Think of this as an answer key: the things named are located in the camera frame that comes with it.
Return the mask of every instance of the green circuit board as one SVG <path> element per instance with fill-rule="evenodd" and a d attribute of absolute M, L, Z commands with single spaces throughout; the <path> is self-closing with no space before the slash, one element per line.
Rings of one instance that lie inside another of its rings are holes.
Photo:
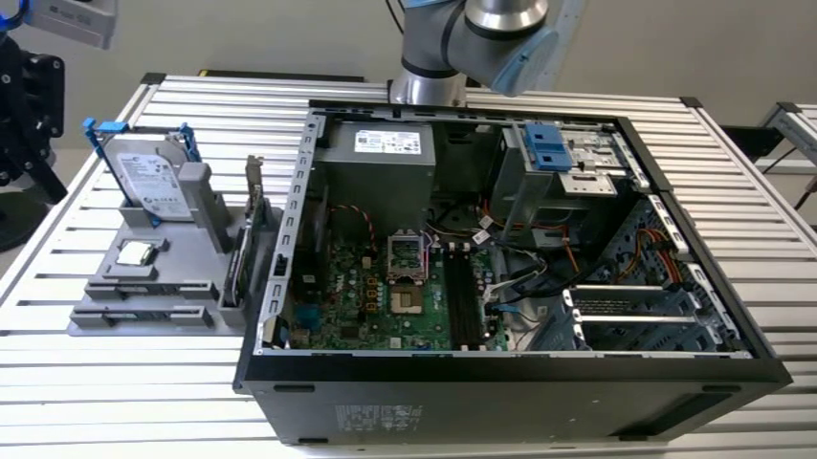
<path fill-rule="evenodd" d="M 416 314 L 393 314 L 391 310 L 391 286 L 385 281 L 385 256 L 371 255 L 365 246 L 336 243 L 330 248 L 326 285 L 320 304 L 320 327 L 308 337 L 310 349 L 368 350 L 452 350 L 451 325 L 445 303 L 443 254 L 439 249 L 428 252 L 427 280 L 416 288 L 423 296 L 423 308 Z M 405 263 L 411 254 L 400 255 Z M 473 295 L 489 273 L 487 251 L 471 255 L 475 277 Z M 488 350 L 505 350 L 501 324 L 495 336 L 484 343 Z"/>

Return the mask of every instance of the white sticker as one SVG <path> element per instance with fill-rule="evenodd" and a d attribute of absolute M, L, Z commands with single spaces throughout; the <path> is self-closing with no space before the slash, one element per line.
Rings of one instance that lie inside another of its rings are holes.
<path fill-rule="evenodd" d="M 480 219 L 480 227 L 484 230 L 487 230 L 492 224 L 493 224 L 493 219 L 489 218 L 489 215 L 484 215 Z"/>
<path fill-rule="evenodd" d="M 420 404 L 336 404 L 334 418 L 342 432 L 415 432 L 423 418 Z"/>
<path fill-rule="evenodd" d="M 189 218 L 188 202 L 169 161 L 158 155 L 116 155 L 134 193 L 134 204 L 161 219 Z"/>
<path fill-rule="evenodd" d="M 393 155 L 420 155 L 420 133 L 395 131 L 357 131 L 354 135 L 356 153 L 388 153 Z"/>
<path fill-rule="evenodd" d="M 483 243 L 487 239 L 489 239 L 489 234 L 484 229 L 476 234 L 473 234 L 473 242 L 476 243 L 476 245 Z"/>

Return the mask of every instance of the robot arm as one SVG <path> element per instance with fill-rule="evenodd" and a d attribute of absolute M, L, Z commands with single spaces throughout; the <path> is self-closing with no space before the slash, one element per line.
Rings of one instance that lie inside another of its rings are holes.
<path fill-rule="evenodd" d="M 545 0 L 408 0 L 392 103 L 461 105 L 464 77 L 516 96 L 543 72 L 557 43 Z"/>
<path fill-rule="evenodd" d="M 21 50 L 6 31 L 27 12 L 0 20 L 0 186 L 38 185 L 43 198 L 57 203 L 66 194 L 50 170 L 50 139 L 62 135 L 65 65 L 53 55 Z"/>

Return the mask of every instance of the slotted aluminum surface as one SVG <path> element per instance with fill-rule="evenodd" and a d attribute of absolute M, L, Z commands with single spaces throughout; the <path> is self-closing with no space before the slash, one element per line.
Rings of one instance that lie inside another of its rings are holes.
<path fill-rule="evenodd" d="M 802 110 L 802 114 L 810 121 L 817 124 L 817 105 L 800 104 L 798 105 Z"/>
<path fill-rule="evenodd" d="M 309 98 L 383 101 L 380 84 L 170 76 L 138 88 L 136 125 L 196 129 L 213 188 L 244 199 L 244 158 L 284 202 Z M 254 402 L 230 390 L 238 338 L 83 338 L 63 334 L 85 279 L 121 224 L 120 196 L 89 160 L 0 282 L 0 457 L 817 457 L 817 255 L 812 235 L 703 111 L 675 98 L 469 93 L 476 108 L 625 116 L 656 157 L 794 384 L 663 447 L 549 445 L 282 447 Z"/>

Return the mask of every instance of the gray robot arm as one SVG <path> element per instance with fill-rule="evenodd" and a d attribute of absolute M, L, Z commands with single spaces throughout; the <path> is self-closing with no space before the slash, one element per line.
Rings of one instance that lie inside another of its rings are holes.
<path fill-rule="evenodd" d="M 464 104 L 465 76 L 505 96 L 535 84 L 557 43 L 545 0 L 408 0 L 392 103 Z"/>

